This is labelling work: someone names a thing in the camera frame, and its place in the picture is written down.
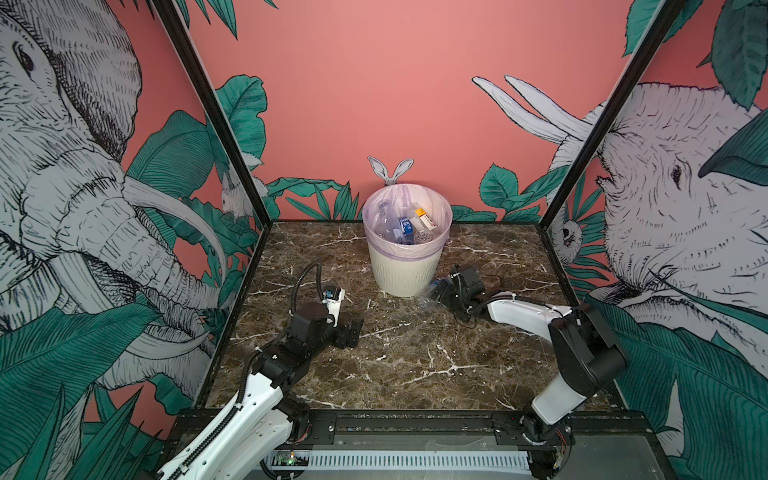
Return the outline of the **blue label bottle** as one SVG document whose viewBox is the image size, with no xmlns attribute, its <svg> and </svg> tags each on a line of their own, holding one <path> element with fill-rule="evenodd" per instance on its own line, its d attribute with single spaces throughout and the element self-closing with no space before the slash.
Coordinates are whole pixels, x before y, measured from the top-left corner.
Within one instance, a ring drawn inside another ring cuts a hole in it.
<svg viewBox="0 0 768 480">
<path fill-rule="evenodd" d="M 407 245 L 413 245 L 414 240 L 414 228 L 412 223 L 407 217 L 401 217 L 398 219 L 399 229 L 402 233 L 403 242 Z"/>
<path fill-rule="evenodd" d="M 436 299 L 435 290 L 437 288 L 436 283 L 428 285 L 418 296 L 417 306 L 422 311 L 431 311 L 439 305 L 439 301 Z"/>
</svg>

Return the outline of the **beige label pill bottle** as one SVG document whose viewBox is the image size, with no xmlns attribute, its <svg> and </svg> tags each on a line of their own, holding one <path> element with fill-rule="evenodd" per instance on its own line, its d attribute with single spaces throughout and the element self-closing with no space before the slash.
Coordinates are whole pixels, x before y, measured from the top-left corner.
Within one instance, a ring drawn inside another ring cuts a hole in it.
<svg viewBox="0 0 768 480">
<path fill-rule="evenodd" d="M 423 208 L 414 208 L 411 211 L 410 221 L 414 227 L 416 244 L 428 243 L 436 237 L 437 226 Z"/>
</svg>

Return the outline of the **clear crushed bottle blue cap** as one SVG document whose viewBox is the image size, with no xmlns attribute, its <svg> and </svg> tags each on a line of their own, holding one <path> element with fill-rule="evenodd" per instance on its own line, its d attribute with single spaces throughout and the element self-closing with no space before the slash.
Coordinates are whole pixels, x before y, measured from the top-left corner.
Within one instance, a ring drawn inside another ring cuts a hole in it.
<svg viewBox="0 0 768 480">
<path fill-rule="evenodd" d="M 400 228 L 399 218 L 390 201 L 383 201 L 379 204 L 376 228 L 376 233 L 384 240 L 396 244 L 404 243 L 404 234 Z"/>
</svg>

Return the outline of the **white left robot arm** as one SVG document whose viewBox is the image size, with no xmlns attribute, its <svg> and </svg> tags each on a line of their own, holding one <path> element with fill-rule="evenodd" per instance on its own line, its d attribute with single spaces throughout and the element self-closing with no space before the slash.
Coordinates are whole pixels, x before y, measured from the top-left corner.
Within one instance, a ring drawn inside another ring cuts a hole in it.
<svg viewBox="0 0 768 480">
<path fill-rule="evenodd" d="M 243 479 L 283 444 L 312 430 L 310 408 L 289 395 L 327 347 L 358 345 L 361 317 L 343 318 L 341 302 L 308 302 L 288 326 L 246 361 L 237 393 L 186 447 L 155 474 L 157 479 Z"/>
</svg>

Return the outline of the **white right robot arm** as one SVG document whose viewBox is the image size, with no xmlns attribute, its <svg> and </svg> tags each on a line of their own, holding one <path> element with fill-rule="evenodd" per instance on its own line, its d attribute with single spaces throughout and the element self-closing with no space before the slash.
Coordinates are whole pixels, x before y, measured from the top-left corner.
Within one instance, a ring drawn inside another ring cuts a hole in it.
<svg viewBox="0 0 768 480">
<path fill-rule="evenodd" d="M 596 307 L 553 305 L 512 291 L 485 288 L 473 266 L 456 266 L 425 290 L 462 322 L 485 319 L 533 334 L 553 349 L 558 373 L 531 400 L 519 424 L 526 441 L 543 445 L 564 420 L 629 366 L 629 357 Z"/>
</svg>

